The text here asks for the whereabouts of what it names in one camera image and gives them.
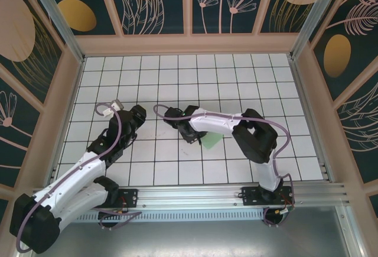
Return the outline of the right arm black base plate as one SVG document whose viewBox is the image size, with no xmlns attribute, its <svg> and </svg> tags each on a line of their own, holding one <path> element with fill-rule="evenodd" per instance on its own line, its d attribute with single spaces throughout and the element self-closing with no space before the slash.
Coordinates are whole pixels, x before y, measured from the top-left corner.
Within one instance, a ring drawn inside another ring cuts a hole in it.
<svg viewBox="0 0 378 257">
<path fill-rule="evenodd" d="M 282 186 L 271 192 L 260 186 L 242 187 L 238 198 L 244 206 L 284 206 L 292 203 L 292 188 Z"/>
</svg>

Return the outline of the aluminium corner post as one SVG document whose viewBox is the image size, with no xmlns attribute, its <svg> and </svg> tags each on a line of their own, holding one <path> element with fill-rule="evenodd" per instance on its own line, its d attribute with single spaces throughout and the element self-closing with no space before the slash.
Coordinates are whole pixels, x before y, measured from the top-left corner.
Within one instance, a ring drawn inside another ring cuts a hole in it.
<svg viewBox="0 0 378 257">
<path fill-rule="evenodd" d="M 55 0 L 40 0 L 43 7 L 49 13 L 53 23 L 55 23 L 61 36 L 64 38 L 69 49 L 75 56 L 76 60 L 82 64 L 84 59 L 84 53 L 81 50 L 74 34 L 72 33 L 68 23 L 64 19 L 61 11 L 59 10 Z"/>
<path fill-rule="evenodd" d="M 328 8 L 331 0 L 316 0 L 296 38 L 293 47 L 289 53 L 289 59 L 295 61 L 302 53 L 315 27 L 321 20 L 324 12 Z"/>
</svg>

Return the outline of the aluminium side rail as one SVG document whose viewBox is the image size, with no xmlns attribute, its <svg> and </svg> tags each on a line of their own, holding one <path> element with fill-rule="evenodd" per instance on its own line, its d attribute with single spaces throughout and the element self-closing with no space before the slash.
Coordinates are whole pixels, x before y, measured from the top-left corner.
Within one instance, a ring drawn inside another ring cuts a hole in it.
<svg viewBox="0 0 378 257">
<path fill-rule="evenodd" d="M 304 81 L 302 80 L 300 71 L 298 69 L 298 65 L 295 60 L 291 59 L 291 57 L 288 58 L 288 63 L 294 78 L 297 92 L 299 94 L 299 99 L 301 101 L 304 116 L 309 128 L 312 143 L 314 144 L 314 150 L 317 155 L 319 165 L 321 168 L 325 169 L 325 171 L 323 171 L 323 176 L 325 177 L 324 180 L 329 181 L 330 183 L 334 183 L 334 174 L 330 167 L 324 144 L 322 143 L 320 137 L 320 130 L 317 126 L 317 121 L 315 120 L 311 102 L 304 86 Z"/>
<path fill-rule="evenodd" d="M 83 74 L 85 63 L 86 63 L 86 56 L 83 56 L 83 59 L 80 65 L 78 66 L 78 70 L 75 74 L 74 81 L 71 85 L 68 99 L 65 101 L 65 109 L 63 112 L 63 118 L 60 120 L 56 143 L 54 145 L 53 153 L 51 155 L 50 162 L 47 168 L 47 173 L 44 179 L 45 186 L 53 182 L 56 175 L 56 169 L 60 161 L 60 154 L 63 147 L 64 138 L 67 132 L 67 128 L 69 127 L 70 116 L 73 110 L 75 97 L 77 95 L 77 92 L 80 86 L 81 76 Z"/>
</svg>

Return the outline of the green paper sheet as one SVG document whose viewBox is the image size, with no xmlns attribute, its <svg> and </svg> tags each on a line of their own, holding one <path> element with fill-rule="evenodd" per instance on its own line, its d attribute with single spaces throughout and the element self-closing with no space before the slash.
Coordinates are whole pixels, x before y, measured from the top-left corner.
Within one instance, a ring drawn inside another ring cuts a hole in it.
<svg viewBox="0 0 378 257">
<path fill-rule="evenodd" d="M 201 144 L 205 149 L 212 149 L 222 139 L 222 134 L 208 132 L 201 138 Z"/>
</svg>

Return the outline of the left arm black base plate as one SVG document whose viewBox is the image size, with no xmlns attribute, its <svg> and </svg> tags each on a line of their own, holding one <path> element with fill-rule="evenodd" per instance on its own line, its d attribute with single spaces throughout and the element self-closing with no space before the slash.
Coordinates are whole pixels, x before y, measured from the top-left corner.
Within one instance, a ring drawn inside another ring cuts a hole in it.
<svg viewBox="0 0 378 257">
<path fill-rule="evenodd" d="M 115 207 L 120 209 L 136 208 L 138 202 L 137 189 L 119 189 L 115 201 Z"/>
</svg>

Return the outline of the grey metal sheet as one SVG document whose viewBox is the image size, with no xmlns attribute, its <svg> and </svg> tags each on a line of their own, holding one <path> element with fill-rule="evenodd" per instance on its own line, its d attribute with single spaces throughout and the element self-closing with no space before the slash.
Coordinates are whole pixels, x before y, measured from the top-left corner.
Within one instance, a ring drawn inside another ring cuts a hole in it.
<svg viewBox="0 0 378 257">
<path fill-rule="evenodd" d="M 132 222 L 112 232 L 70 225 L 41 254 L 21 257 L 362 257 L 335 207 L 299 208 L 278 227 L 260 220 Z"/>
</svg>

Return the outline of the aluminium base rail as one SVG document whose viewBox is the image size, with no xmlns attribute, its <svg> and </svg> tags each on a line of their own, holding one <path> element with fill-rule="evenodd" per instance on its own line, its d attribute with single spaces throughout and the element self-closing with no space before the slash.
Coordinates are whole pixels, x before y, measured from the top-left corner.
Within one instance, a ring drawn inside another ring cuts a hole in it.
<svg viewBox="0 0 378 257">
<path fill-rule="evenodd" d="M 140 210 L 189 210 L 189 209 L 230 209 L 242 207 L 242 199 L 238 198 L 242 187 L 257 187 L 232 184 L 219 186 L 176 186 L 176 187 L 140 187 L 136 208 Z M 80 191 L 73 190 L 69 194 L 55 191 L 50 194 L 43 205 L 49 205 L 55 213 L 69 207 L 79 206 L 81 212 L 98 209 L 119 209 L 115 207 L 117 194 L 108 194 L 103 186 L 94 184 Z M 292 189 L 294 206 L 318 207 L 339 206 L 348 202 L 344 186 L 339 183 L 318 181 L 314 183 L 294 183 Z M 283 206 L 247 206 L 255 208 Z"/>
</svg>

